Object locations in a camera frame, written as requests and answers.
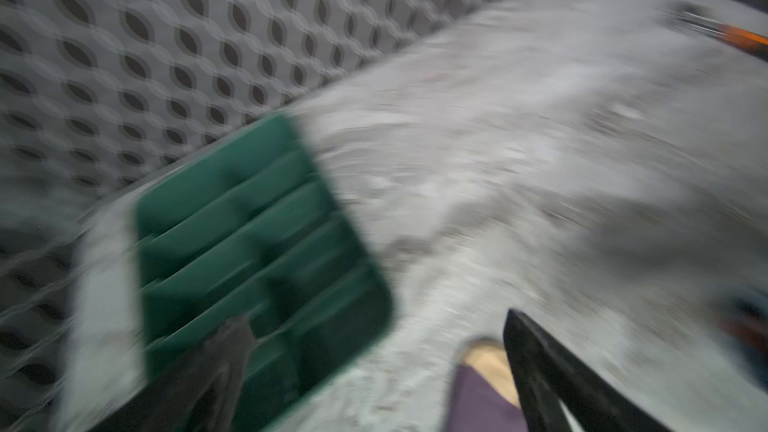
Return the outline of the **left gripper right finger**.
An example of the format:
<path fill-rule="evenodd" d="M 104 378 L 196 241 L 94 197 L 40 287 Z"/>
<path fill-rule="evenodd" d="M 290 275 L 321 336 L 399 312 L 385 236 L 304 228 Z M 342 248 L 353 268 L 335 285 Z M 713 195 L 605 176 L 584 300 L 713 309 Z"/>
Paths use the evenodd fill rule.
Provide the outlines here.
<path fill-rule="evenodd" d="M 508 311 L 503 340 L 530 431 L 569 431 L 569 412 L 584 431 L 669 432 L 526 313 Z"/>

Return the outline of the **purple striped sock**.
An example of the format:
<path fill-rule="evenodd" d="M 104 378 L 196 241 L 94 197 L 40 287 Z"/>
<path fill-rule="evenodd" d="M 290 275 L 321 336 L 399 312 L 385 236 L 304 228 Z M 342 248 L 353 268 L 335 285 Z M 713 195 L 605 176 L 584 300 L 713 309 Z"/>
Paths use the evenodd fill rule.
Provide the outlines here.
<path fill-rule="evenodd" d="M 526 432 L 518 390 L 503 344 L 466 344 L 457 362 L 442 429 L 446 432 Z"/>

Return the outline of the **blue orange striped sock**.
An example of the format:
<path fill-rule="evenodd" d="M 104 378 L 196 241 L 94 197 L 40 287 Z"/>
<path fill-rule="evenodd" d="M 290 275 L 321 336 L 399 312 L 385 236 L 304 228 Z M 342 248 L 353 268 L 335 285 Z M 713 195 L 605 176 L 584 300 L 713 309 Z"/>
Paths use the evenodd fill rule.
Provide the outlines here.
<path fill-rule="evenodd" d="M 752 290 L 729 297 L 720 305 L 719 317 L 748 375 L 767 392 L 767 292 Z"/>

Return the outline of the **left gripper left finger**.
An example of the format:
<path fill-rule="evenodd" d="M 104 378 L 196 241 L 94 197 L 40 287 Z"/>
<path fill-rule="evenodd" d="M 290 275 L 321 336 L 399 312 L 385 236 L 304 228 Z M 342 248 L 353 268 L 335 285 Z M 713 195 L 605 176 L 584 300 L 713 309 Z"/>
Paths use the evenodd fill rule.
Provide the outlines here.
<path fill-rule="evenodd" d="M 94 431 L 228 431 L 256 340 L 247 317 L 225 320 Z"/>

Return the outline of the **green divided plastic tray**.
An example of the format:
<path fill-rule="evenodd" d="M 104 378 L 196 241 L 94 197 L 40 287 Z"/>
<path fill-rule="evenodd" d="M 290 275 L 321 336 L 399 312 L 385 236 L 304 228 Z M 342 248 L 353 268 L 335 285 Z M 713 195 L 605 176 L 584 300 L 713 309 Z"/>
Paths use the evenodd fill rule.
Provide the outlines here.
<path fill-rule="evenodd" d="M 150 188 L 135 224 L 150 378 L 224 320 L 249 321 L 236 431 L 274 426 L 392 321 L 376 261 L 283 115 Z"/>

